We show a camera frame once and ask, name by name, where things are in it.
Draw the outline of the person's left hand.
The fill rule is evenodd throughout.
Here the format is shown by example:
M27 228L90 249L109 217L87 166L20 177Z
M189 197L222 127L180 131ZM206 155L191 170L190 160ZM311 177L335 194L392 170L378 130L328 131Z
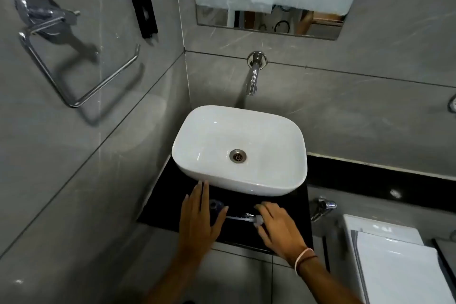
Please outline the person's left hand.
M199 181L181 206L179 251L206 254L221 231L213 231L209 211L209 183Z

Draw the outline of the person's right hand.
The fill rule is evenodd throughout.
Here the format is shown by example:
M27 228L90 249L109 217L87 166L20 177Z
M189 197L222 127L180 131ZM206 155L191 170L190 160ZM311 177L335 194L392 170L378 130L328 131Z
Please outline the person's right hand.
M256 204L255 209L262 215L263 226L272 239L272 243L265 243L265 246L294 267L296 258L307 245L293 219L276 203L262 202Z

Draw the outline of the grey toothbrush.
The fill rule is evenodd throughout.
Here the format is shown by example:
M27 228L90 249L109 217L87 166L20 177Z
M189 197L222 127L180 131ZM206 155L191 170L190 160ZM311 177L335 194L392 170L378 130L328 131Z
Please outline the grey toothbrush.
M244 214L243 216L227 215L226 219L248 222L254 224L255 226L261 226L264 224L264 219L262 215L252 215L248 213Z

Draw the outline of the person's right forearm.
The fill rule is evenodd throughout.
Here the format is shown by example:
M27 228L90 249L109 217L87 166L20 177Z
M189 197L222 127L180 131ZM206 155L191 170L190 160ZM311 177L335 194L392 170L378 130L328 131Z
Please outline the person's right forearm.
M317 304L363 304L351 290L333 278L318 258L302 264L300 274Z

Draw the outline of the person's left forearm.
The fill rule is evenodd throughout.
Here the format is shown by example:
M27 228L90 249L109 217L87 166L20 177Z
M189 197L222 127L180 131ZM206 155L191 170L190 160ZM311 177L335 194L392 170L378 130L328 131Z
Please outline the person's left forearm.
M178 252L142 304L176 304L193 280L205 254Z

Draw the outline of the small blue cap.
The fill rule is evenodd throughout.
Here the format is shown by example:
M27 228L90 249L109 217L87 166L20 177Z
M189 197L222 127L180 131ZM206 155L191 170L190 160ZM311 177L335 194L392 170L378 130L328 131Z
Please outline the small blue cap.
M217 217L225 208L225 204L216 199L209 199L209 211L211 217Z

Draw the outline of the white wrist band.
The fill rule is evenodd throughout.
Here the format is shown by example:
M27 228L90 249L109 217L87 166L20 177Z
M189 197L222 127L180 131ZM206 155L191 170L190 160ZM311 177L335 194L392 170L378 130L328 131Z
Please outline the white wrist band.
M294 262L294 271L295 273L301 277L301 274L300 274L300 266L302 263L310 260L310 259L313 259L315 257L318 257L316 255L316 253L314 252L313 249L307 247L305 250L303 250L299 256L296 258L295 262Z

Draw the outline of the chrome angle valve tap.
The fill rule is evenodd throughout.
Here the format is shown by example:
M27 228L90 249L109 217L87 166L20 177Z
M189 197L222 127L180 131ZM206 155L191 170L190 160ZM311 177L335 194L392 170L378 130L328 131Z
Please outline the chrome angle valve tap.
M311 222L314 223L322 217L337 209L337 204L333 200L326 198L314 198L309 202Z

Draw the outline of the white ceramic wash basin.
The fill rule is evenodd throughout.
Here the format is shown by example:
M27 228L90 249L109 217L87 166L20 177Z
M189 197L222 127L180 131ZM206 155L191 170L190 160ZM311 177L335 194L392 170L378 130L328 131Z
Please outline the white ceramic wash basin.
M245 162L229 159L234 149L246 153ZM192 110L171 153L187 176L251 195L286 195L305 182L308 172L304 137L293 121L227 106Z

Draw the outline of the white toilet cistern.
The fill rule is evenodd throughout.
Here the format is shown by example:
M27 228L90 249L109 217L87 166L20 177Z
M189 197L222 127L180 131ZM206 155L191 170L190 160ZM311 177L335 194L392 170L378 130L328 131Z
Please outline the white toilet cistern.
M418 251L424 243L417 229L343 215L353 283L363 304L405 302L417 284Z

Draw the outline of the white toilet lid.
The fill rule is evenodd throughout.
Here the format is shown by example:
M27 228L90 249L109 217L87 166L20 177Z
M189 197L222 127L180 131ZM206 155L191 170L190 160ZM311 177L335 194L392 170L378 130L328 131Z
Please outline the white toilet lid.
M456 304L436 249L351 231L365 304Z

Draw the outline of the chrome wall faucet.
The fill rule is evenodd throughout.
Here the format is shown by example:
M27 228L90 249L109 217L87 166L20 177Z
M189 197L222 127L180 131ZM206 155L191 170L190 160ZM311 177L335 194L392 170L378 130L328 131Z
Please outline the chrome wall faucet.
M253 51L247 58L249 74L246 83L246 95L253 96L258 88L259 71L268 65L266 55L261 51Z

